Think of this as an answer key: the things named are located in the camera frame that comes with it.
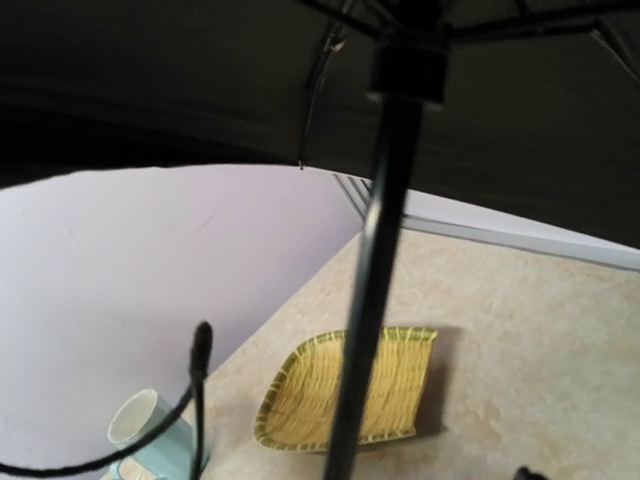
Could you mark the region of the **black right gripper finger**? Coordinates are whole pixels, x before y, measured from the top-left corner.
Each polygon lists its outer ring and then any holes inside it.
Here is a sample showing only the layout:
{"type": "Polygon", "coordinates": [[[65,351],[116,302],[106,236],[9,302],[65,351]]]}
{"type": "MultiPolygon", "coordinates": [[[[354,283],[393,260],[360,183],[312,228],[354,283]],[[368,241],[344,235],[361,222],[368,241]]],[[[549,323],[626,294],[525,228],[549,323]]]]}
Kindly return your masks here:
{"type": "Polygon", "coordinates": [[[526,466],[522,466],[516,470],[514,480],[548,480],[548,478],[526,466]]]}

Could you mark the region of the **pink and black umbrella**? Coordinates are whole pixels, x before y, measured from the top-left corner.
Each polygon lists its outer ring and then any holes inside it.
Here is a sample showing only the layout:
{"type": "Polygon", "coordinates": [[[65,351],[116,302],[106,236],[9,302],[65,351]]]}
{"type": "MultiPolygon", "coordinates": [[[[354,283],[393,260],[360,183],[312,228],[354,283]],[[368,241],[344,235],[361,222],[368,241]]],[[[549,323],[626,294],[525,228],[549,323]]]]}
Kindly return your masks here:
{"type": "Polygon", "coordinates": [[[372,196],[324,475],[350,477],[408,190],[639,244],[635,1],[5,1],[1,184],[312,166],[372,196]]]}

